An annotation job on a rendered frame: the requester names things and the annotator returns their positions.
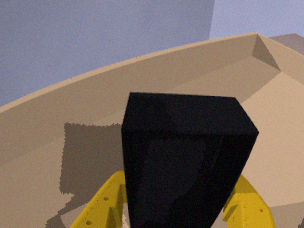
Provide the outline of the tan shallow tray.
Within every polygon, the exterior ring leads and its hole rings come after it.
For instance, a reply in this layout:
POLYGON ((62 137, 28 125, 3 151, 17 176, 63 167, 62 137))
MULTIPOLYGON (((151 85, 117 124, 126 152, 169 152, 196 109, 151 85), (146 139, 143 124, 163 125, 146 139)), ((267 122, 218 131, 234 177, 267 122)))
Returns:
POLYGON ((256 32, 108 65, 0 107, 0 228, 70 228, 117 171, 130 92, 236 97, 259 131, 242 175, 304 228, 304 56, 256 32))

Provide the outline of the black box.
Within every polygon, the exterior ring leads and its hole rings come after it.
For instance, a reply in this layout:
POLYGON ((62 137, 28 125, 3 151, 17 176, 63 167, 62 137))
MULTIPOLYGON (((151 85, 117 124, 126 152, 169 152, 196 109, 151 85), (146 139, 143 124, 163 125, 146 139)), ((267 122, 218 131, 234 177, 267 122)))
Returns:
POLYGON ((121 127, 130 228, 211 228, 258 134, 235 97, 130 92, 121 127))

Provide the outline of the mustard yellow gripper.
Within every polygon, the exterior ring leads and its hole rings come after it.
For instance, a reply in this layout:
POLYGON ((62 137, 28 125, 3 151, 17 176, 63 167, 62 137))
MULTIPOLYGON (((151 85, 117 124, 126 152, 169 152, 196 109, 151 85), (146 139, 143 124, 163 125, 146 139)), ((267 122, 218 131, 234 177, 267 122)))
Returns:
MULTIPOLYGON (((118 171, 99 189, 70 228, 121 228, 127 203, 125 174, 118 171)), ((241 174, 223 207, 227 228, 276 228, 271 210, 241 174)))

